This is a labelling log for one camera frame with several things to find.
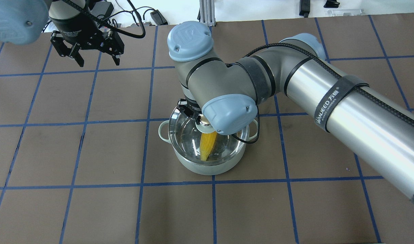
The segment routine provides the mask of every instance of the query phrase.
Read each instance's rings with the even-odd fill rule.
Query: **pot handle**
[[[160,126],[159,126],[159,137],[160,137],[160,139],[162,139],[164,142],[168,142],[169,144],[171,144],[171,140],[170,139],[165,139],[163,136],[162,136],[162,128],[163,128],[163,126],[165,126],[166,124],[169,124],[169,120],[165,120],[165,121],[163,121],[161,124],[160,124]]]
[[[256,121],[256,120],[254,119],[252,122],[253,122],[253,123],[255,123],[255,125],[256,125],[256,126],[257,126],[257,128],[258,128],[258,121]],[[257,136],[258,136],[258,130],[257,130],[257,132],[255,133],[255,135],[253,135],[253,136],[249,137],[248,141],[251,141],[251,140],[255,139]]]

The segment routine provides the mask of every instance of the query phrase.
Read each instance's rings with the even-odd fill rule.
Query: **blue tape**
[[[363,57],[363,58],[338,58],[330,59],[331,61],[343,61],[343,60],[383,60],[385,57]]]
[[[410,106],[408,105],[408,102],[407,102],[407,99],[404,95],[404,92],[402,91],[402,88],[401,88],[401,86],[398,82],[398,79],[396,77],[395,71],[392,68],[392,65],[391,65],[391,62],[389,61],[388,55],[386,54],[385,48],[383,47],[382,40],[380,39],[380,36],[378,35],[377,29],[375,28],[374,22],[372,21],[371,15],[368,15],[368,18],[369,18],[369,21],[371,22],[371,26],[372,26],[372,29],[374,30],[375,36],[377,37],[378,43],[380,44],[380,47],[382,48],[385,59],[388,62],[389,69],[391,70],[391,73],[392,73],[392,76],[394,77],[395,83],[396,83],[396,85],[399,89],[399,92],[401,93],[402,99],[404,100],[404,103],[405,103],[407,109],[410,109]]]
[[[262,31],[264,33],[264,41],[265,41],[265,44],[267,45],[268,44],[268,39],[267,39],[267,32],[265,30],[264,20],[261,20],[261,25],[262,25]]]
[[[308,115],[307,113],[281,113],[279,116],[301,116],[301,115]]]
[[[292,200],[291,181],[289,179],[287,153],[285,151],[284,133],[283,133],[283,130],[282,130],[282,122],[281,122],[281,116],[280,116],[281,112],[279,111],[278,97],[276,95],[275,95],[275,106],[276,106],[276,113],[278,114],[278,125],[279,125],[279,135],[281,137],[282,157],[284,159],[285,176],[287,178],[287,189],[288,189],[288,198],[289,198],[289,208],[291,209],[292,227],[294,229],[295,241],[296,241],[297,244],[299,244],[299,235],[298,235],[298,231],[297,231],[297,223],[296,223],[294,202]]]
[[[329,182],[329,181],[351,181],[360,180],[360,177],[330,177],[330,178],[300,178],[300,179],[255,179],[255,180],[222,180],[214,181],[214,184],[257,184],[278,182]],[[365,180],[380,180],[383,176],[363,176]],[[170,185],[204,185],[213,184],[212,181],[198,182],[154,182],[144,183],[143,186],[170,186]],[[112,188],[112,187],[139,187],[140,183],[126,184],[75,184],[75,185],[32,185],[32,186],[7,186],[6,190],[34,190],[34,189],[77,189],[77,188]]]
[[[324,52],[326,53],[326,61],[330,63],[329,54],[327,53],[326,44],[324,43],[323,34],[321,33],[320,25],[318,24],[317,18],[314,18],[315,24],[317,25],[318,34],[320,35],[321,44],[323,45]]]
[[[216,224],[216,176],[211,176],[212,181],[212,204],[213,204],[213,244],[217,244]]]
[[[371,216],[372,227],[374,228],[375,237],[377,238],[377,243],[381,243],[380,234],[378,232],[377,223],[375,222],[374,213],[372,212],[371,201],[369,200],[368,191],[366,190],[365,180],[363,178],[362,169],[360,168],[360,162],[357,155],[354,153],[354,159],[356,160],[357,170],[359,171],[360,179],[362,182],[363,193],[365,194],[366,204],[368,205],[369,215]]]
[[[43,65],[43,68],[41,70],[41,75],[40,75],[40,78],[38,79],[37,86],[35,88],[34,96],[32,97],[31,104],[29,105],[28,114],[26,116],[25,123],[24,123],[23,128],[22,128],[22,133],[20,135],[19,142],[17,144],[16,150],[15,150],[15,153],[14,153],[14,156],[13,156],[12,163],[10,164],[10,170],[8,171],[7,178],[5,179],[4,188],[3,188],[1,196],[0,196],[0,208],[1,208],[1,204],[2,204],[2,199],[4,198],[5,191],[6,191],[7,186],[8,186],[8,182],[10,181],[10,176],[11,176],[11,173],[13,171],[13,167],[14,167],[15,162],[16,162],[16,158],[17,158],[17,155],[18,155],[18,152],[19,152],[19,148],[20,148],[22,139],[23,139],[23,135],[25,133],[26,124],[28,123],[29,116],[30,116],[31,111],[32,111],[32,107],[34,106],[35,98],[37,97],[37,93],[38,93],[38,88],[40,87],[41,79],[43,78],[43,72],[44,72],[44,69],[46,68],[47,62],[49,60],[51,50],[52,50],[52,45],[50,45],[49,51],[47,52],[46,60],[44,61],[44,65]]]
[[[144,156],[142,159],[142,173],[140,175],[140,189],[139,189],[139,202],[137,205],[137,218],[136,218],[136,230],[135,230],[135,243],[139,243],[139,229],[140,229],[140,215],[142,212],[142,196],[144,194],[144,180],[145,180],[145,164],[147,159],[147,146],[148,146],[148,134],[150,130],[150,116],[151,116],[151,99],[153,96],[153,82],[154,82],[154,64],[156,62],[156,48],[157,48],[157,32],[159,28],[156,26],[154,33],[154,48],[153,48],[153,61],[151,62],[151,80],[150,80],[150,97],[148,98],[148,114],[147,114],[147,127],[145,130],[145,142],[144,142]]]
[[[97,59],[97,65],[95,67],[95,72],[94,72],[94,79],[92,81],[92,86],[91,86],[91,93],[89,94],[88,106],[86,108],[86,113],[85,113],[85,122],[84,122],[84,125],[83,125],[82,136],[81,136],[80,142],[79,142],[79,148],[78,148],[78,151],[77,151],[76,163],[75,163],[75,167],[74,167],[74,170],[73,170],[73,177],[72,177],[72,182],[71,182],[72,188],[70,188],[69,199],[67,201],[66,213],[64,215],[63,227],[61,229],[60,242],[59,242],[60,244],[62,244],[63,240],[64,240],[64,233],[65,233],[65,230],[66,230],[67,218],[68,218],[68,215],[69,215],[71,199],[72,199],[72,196],[73,196],[73,186],[74,186],[74,183],[76,181],[77,168],[79,166],[80,154],[81,154],[81,151],[82,151],[83,140],[85,138],[89,111],[91,109],[92,95],[94,94],[95,82],[97,80],[97,73],[98,73],[98,70],[99,70],[101,57],[102,57],[102,53],[99,54],[99,58]]]

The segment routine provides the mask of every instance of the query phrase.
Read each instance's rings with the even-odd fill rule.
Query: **robotic arm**
[[[140,15],[131,4],[134,13]],[[51,19],[58,31],[53,31],[51,43],[61,57],[68,56],[83,67],[79,50],[96,49],[110,54],[116,65],[124,53],[124,43],[118,33],[134,38],[145,37],[117,29],[107,21],[92,15],[85,0],[4,0],[0,1],[0,40],[14,44],[29,44],[38,39],[43,26]],[[97,25],[109,28],[102,32]]]
[[[283,92],[414,203],[414,115],[321,60],[316,37],[299,34],[227,65],[210,30],[185,22],[169,33],[168,48],[190,116],[209,121],[197,124],[201,132],[234,134],[255,118],[258,104]]]

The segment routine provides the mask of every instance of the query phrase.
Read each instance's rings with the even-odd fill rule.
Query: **black cable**
[[[238,137],[238,136],[237,136],[237,133],[232,134],[232,136],[233,136],[233,137],[234,137],[237,141],[239,141],[239,142],[243,142],[243,143],[246,143],[246,144],[254,144],[255,142],[257,142],[257,141],[258,141],[258,139],[259,139],[259,137],[260,137],[260,114],[259,114],[259,109],[258,109],[258,106],[257,106],[257,122],[258,122],[258,125],[257,125],[257,137],[255,138],[255,140],[254,140],[254,141],[245,141],[245,140],[241,139],[240,137]]]
[[[112,14],[112,15],[111,15],[111,16],[109,16],[109,17],[106,17],[106,18],[104,18],[104,19],[100,19],[100,20],[102,20],[102,21],[109,20],[110,18],[114,17],[115,15],[117,15],[117,14],[121,14],[121,13],[129,13],[129,14],[132,14],[132,13],[133,13],[133,11],[126,11],[126,10],[119,11],[119,12],[117,12],[117,13],[115,13],[115,14]]]
[[[153,9],[153,8],[147,9],[146,11],[144,11],[144,14],[142,15],[142,20],[145,20],[145,14],[146,14],[148,11],[150,11],[150,10],[156,11],[156,10],[155,10],[155,9]]]
[[[46,30],[46,28],[49,26],[50,22],[52,22],[52,20],[49,20],[46,25],[44,26],[43,30],[41,31],[42,33],[44,33],[44,31]]]
[[[354,88],[355,91],[357,91],[362,96],[366,97],[367,99],[371,100],[373,103],[379,105],[380,107],[384,108],[385,110],[389,111],[391,114],[395,115],[397,118],[401,119],[402,121],[406,122],[407,124],[414,127],[414,119],[406,116],[405,114],[401,113],[400,111],[396,110],[395,108],[392,108],[382,100],[376,98],[371,93],[363,90],[360,87]]]
[[[296,51],[299,51],[299,52],[305,54],[306,56],[312,58],[315,62],[317,62],[322,68],[324,68],[327,72],[332,74],[335,78],[339,79],[339,78],[342,77],[338,73],[336,73],[336,71],[332,70],[332,68],[330,68],[328,65],[326,65],[323,61],[321,61],[314,54],[311,54],[310,52],[306,51],[305,49],[303,49],[299,46],[292,45],[292,44],[289,44],[289,43],[272,43],[272,44],[263,45],[263,46],[257,47],[254,50],[250,51],[248,54],[245,55],[245,57],[249,57],[252,54],[254,54],[257,51],[260,51],[262,49],[269,48],[269,47],[274,47],[274,46],[283,46],[283,47],[292,48]]]
[[[121,5],[118,3],[118,1],[117,0],[115,0],[115,2],[117,3],[117,5],[120,7],[120,9],[122,9],[122,10],[124,10],[125,11],[125,9],[123,9],[123,7],[121,7]]]
[[[118,28],[118,22],[115,19],[112,19],[112,24]]]
[[[103,22],[102,20],[100,20],[99,18],[95,17],[94,15],[92,15],[91,13],[89,13],[88,11],[85,11],[83,8],[81,8],[79,5],[75,4],[74,2],[72,2],[71,0],[61,0],[65,3],[67,3],[68,5],[72,6],[73,8],[75,8],[77,11],[81,12],[82,14],[86,15],[87,17],[89,17],[91,20],[94,20],[95,22],[113,30],[116,31],[120,34],[129,36],[129,37],[133,37],[133,38],[143,38],[145,37],[145,27],[144,25],[140,25],[141,29],[142,29],[142,34],[141,35],[136,35],[127,31],[123,31],[121,29],[115,28],[113,27],[111,24]],[[131,3],[130,0],[127,0],[129,2],[129,4],[132,6],[133,11],[136,14],[136,17],[140,20],[140,14],[136,11],[136,8],[133,6],[133,4]]]
[[[131,16],[133,17],[133,21],[134,21],[134,23],[137,25],[137,26],[139,26],[139,24],[137,23],[137,21],[136,21],[136,18],[134,17],[134,15],[133,15],[133,12],[131,12]]]
[[[136,10],[141,9],[141,8],[151,8],[152,9],[152,7],[150,7],[150,6],[142,6],[142,7],[137,8]]]

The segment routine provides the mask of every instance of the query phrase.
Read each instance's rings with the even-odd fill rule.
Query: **end effector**
[[[71,2],[90,13],[85,0]],[[51,43],[61,57],[68,56],[83,67],[79,50],[97,49],[110,54],[119,65],[124,43],[118,33],[100,31],[94,20],[62,0],[0,1],[0,40],[17,45],[35,42],[49,18],[58,29],[53,31]]]

